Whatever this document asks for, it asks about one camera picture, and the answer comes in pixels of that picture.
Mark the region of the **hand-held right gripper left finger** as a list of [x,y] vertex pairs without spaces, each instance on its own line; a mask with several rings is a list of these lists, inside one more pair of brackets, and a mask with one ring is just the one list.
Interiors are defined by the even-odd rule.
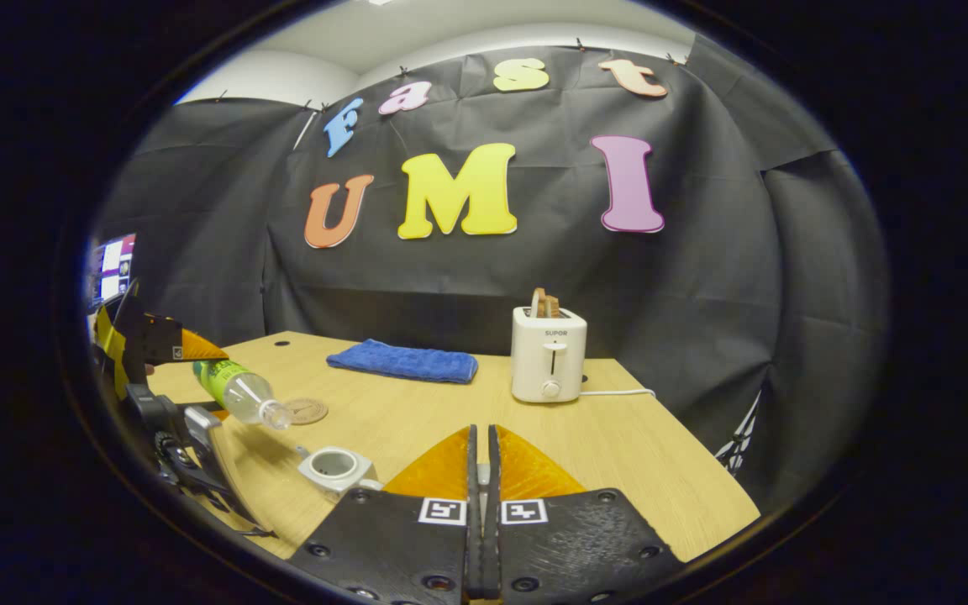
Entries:
[[469,604],[481,533],[476,455],[469,425],[384,489],[352,487],[288,563],[376,604]]

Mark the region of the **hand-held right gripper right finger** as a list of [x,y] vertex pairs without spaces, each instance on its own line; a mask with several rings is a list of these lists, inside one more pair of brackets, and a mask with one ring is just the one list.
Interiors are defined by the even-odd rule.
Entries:
[[487,598],[618,604],[683,563],[618,489],[589,491],[512,430],[488,429]]

